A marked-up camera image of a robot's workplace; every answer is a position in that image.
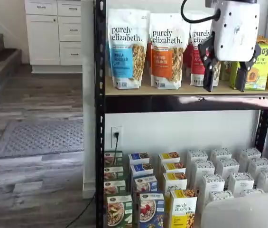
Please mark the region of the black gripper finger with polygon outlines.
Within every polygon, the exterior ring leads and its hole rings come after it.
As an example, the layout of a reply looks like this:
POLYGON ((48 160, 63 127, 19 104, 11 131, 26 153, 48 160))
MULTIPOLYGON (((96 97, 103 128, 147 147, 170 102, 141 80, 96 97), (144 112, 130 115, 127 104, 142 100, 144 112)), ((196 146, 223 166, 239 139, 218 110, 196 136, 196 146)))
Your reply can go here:
POLYGON ((245 90, 245 84, 247 82, 248 72, 251 70, 252 66, 255 64, 258 56, 261 53, 261 48, 259 44, 256 44, 253 50, 254 53, 249 61, 239 62, 240 68, 237 70, 235 88, 241 92, 244 92, 245 90))
POLYGON ((208 92, 213 90, 213 69, 218 63, 214 49, 215 33, 211 33, 208 38, 198 44, 200 60, 204 66, 203 88, 208 92))

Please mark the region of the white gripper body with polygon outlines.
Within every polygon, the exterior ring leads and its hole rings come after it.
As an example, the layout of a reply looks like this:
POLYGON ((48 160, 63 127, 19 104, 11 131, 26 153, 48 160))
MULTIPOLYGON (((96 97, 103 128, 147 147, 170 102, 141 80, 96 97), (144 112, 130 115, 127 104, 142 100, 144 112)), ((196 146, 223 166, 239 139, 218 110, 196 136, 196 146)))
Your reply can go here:
POLYGON ((214 52, 219 61, 249 61, 259 29, 260 4, 256 0, 219 0, 220 17, 212 21, 214 52))

